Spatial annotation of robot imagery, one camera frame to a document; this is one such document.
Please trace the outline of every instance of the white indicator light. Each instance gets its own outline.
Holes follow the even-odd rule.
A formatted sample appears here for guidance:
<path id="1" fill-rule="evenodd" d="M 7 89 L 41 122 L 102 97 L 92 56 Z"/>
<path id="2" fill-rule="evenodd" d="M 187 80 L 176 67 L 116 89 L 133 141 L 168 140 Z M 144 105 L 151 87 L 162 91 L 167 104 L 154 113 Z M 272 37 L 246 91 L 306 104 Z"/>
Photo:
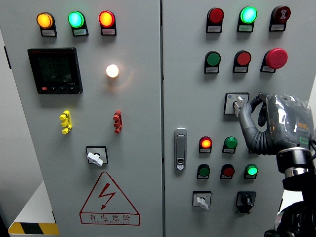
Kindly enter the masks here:
<path id="1" fill-rule="evenodd" d="M 107 67 L 107 75 L 111 78 L 116 78 L 119 74 L 119 67 L 115 64 L 111 64 Z"/>

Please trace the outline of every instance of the gray metal panel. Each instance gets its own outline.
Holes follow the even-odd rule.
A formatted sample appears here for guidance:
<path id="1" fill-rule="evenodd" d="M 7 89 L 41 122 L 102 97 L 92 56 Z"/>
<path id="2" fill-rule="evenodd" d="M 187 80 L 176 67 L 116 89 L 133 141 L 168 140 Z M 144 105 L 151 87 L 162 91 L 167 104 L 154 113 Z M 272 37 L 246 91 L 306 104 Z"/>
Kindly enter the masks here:
<path id="1" fill-rule="evenodd" d="M 85 15 L 89 36 L 73 37 L 67 17 L 74 10 Z M 116 37 L 100 35 L 103 10 L 116 16 Z M 43 11 L 54 16 L 57 38 L 40 36 L 36 16 Z M 159 24 L 159 0 L 0 3 L 4 42 L 61 236 L 162 235 Z M 27 55 L 33 47 L 77 48 L 83 94 L 37 94 Z M 109 64 L 120 68 L 118 78 L 105 75 Z M 73 122 L 67 135 L 59 120 L 64 110 Z M 116 110 L 122 112 L 120 134 L 114 134 Z M 88 165 L 85 147 L 94 145 L 107 146 L 109 164 Z M 102 171 L 138 210 L 140 226 L 80 223 L 79 212 Z"/>
<path id="2" fill-rule="evenodd" d="M 292 10 L 286 31 L 269 33 L 272 10 L 278 5 Z M 253 33 L 236 33 L 239 12 L 253 5 L 258 18 Z M 222 8 L 225 14 L 221 34 L 205 34 L 207 12 Z M 315 78 L 316 21 L 315 2 L 294 0 L 267 1 L 163 1 L 163 75 L 166 236 L 259 237 L 272 229 L 282 198 L 283 175 L 274 156 L 248 154 L 241 129 L 234 115 L 223 115 L 226 92 L 259 91 L 290 94 L 308 100 Z M 265 53 L 282 47 L 288 52 L 287 64 L 275 74 L 260 73 Z M 207 52 L 220 53 L 220 73 L 205 75 Z M 240 50 L 252 55 L 247 74 L 233 74 L 235 54 Z M 181 173 L 173 167 L 173 133 L 178 127 L 188 131 L 187 168 Z M 210 136 L 210 155 L 198 153 L 202 136 Z M 223 154 L 225 138 L 238 140 L 235 154 Z M 206 163 L 208 180 L 197 180 L 197 168 Z M 236 173 L 232 180 L 221 180 L 221 167 L 231 163 Z M 244 180 L 245 167 L 255 163 L 256 180 Z M 212 191 L 210 210 L 192 207 L 192 191 Z M 238 213 L 238 191 L 255 191 L 251 214 Z"/>

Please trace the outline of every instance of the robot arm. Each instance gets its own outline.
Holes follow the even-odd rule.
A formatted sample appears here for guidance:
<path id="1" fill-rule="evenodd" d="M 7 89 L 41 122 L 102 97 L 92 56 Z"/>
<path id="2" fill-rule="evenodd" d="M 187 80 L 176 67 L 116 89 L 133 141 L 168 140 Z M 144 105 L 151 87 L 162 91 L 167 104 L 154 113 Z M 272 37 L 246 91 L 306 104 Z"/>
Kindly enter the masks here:
<path id="1" fill-rule="evenodd" d="M 261 132 L 251 114 L 263 103 L 258 124 L 267 125 Z M 248 149 L 252 153 L 276 155 L 278 170 L 285 175 L 283 187 L 301 191 L 303 202 L 295 203 L 281 213 L 274 230 L 265 237 L 316 236 L 316 175 L 310 147 L 316 151 L 311 110 L 292 96 L 259 93 L 239 111 L 239 123 Z"/>

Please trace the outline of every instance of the green indicator light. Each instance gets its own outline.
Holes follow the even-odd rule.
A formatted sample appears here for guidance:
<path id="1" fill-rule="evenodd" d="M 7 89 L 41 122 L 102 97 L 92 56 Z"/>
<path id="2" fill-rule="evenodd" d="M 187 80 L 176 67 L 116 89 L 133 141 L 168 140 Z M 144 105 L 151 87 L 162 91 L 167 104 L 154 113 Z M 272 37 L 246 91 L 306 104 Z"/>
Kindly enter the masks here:
<path id="1" fill-rule="evenodd" d="M 68 16 L 69 24 L 74 28 L 79 28 L 84 23 L 83 15 L 78 11 L 73 11 Z"/>
<path id="2" fill-rule="evenodd" d="M 217 53 L 210 53 L 207 57 L 207 63 L 211 66 L 217 65 L 221 61 L 221 57 Z"/>
<path id="3" fill-rule="evenodd" d="M 202 168 L 200 169 L 199 174 L 200 176 L 205 177 L 210 174 L 210 170 L 208 168 Z"/>
<path id="4" fill-rule="evenodd" d="M 245 7 L 240 13 L 240 18 L 243 23 L 250 24 L 256 20 L 257 10 L 252 6 Z"/>
<path id="5" fill-rule="evenodd" d="M 305 137 L 300 137 L 300 142 L 303 143 L 303 144 L 306 144 L 308 145 L 308 139 L 306 139 Z"/>
<path id="6" fill-rule="evenodd" d="M 249 175 L 256 175 L 258 173 L 258 168 L 254 164 L 248 165 L 246 170 Z"/>
<path id="7" fill-rule="evenodd" d="M 234 149 L 237 147 L 237 139 L 235 137 L 228 137 L 225 139 L 225 146 L 229 149 Z"/>

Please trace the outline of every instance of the orange indicator light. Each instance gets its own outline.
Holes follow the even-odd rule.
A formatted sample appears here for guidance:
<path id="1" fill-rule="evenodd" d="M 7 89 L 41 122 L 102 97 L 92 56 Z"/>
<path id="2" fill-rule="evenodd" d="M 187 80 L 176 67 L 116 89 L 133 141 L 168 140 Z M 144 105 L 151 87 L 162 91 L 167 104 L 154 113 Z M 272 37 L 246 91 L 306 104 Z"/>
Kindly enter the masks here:
<path id="1" fill-rule="evenodd" d="M 99 15 L 99 22 L 103 27 L 111 27 L 115 22 L 115 16 L 110 11 L 102 11 Z"/>
<path id="2" fill-rule="evenodd" d="M 212 146 L 212 140 L 209 137 L 202 137 L 199 143 L 203 149 L 209 149 Z"/>
<path id="3" fill-rule="evenodd" d="M 204 149 L 209 148 L 210 146 L 211 146 L 211 141 L 209 141 L 209 140 L 202 141 L 202 147 Z"/>
<path id="4" fill-rule="evenodd" d="M 48 12 L 38 14 L 36 21 L 38 25 L 44 29 L 48 29 L 53 25 L 53 18 Z"/>

